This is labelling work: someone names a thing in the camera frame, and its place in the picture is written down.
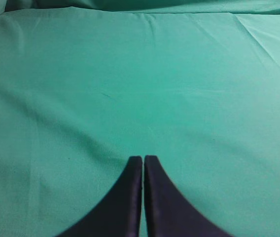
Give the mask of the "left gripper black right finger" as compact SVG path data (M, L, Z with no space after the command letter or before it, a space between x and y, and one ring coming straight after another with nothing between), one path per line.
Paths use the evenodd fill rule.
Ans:
M149 237L229 237L181 194L157 156L144 159L144 207Z

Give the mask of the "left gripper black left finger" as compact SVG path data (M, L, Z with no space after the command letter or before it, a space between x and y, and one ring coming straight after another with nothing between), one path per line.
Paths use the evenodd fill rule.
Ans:
M130 157L103 199L62 237L138 237L142 204L142 158Z

